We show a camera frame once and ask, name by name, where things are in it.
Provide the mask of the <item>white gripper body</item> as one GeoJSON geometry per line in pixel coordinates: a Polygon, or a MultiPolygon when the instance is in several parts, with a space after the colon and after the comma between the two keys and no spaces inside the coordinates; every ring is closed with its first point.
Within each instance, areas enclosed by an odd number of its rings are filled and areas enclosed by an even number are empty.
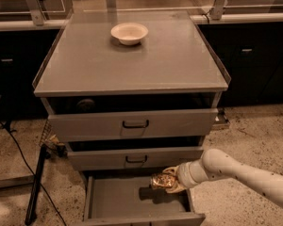
{"type": "Polygon", "coordinates": [[[186,188],[193,188],[208,180],[208,175],[200,160],[180,164],[176,174],[179,183],[186,188]]]}

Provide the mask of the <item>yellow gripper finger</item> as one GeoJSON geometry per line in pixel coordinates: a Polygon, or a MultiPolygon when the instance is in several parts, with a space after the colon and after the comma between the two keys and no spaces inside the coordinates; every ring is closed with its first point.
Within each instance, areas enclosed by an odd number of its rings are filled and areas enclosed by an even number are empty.
{"type": "Polygon", "coordinates": [[[164,169],[162,172],[164,174],[177,175],[177,170],[178,170],[178,166],[175,166],[175,167],[169,167],[167,169],[164,169]]]}
{"type": "Polygon", "coordinates": [[[172,187],[165,189],[165,191],[169,194],[179,193],[179,192],[184,191],[184,190],[186,190],[186,187],[184,187],[178,181],[175,181],[172,187]]]}

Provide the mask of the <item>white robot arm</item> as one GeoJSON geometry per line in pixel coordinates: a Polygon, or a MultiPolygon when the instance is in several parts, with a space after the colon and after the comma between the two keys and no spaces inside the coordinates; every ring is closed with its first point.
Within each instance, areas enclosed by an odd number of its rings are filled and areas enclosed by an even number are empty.
{"type": "Polygon", "coordinates": [[[193,188],[206,181],[232,178],[283,209],[283,175],[243,164],[218,149],[208,149],[200,159],[163,171],[175,178],[168,193],[193,188]]]}

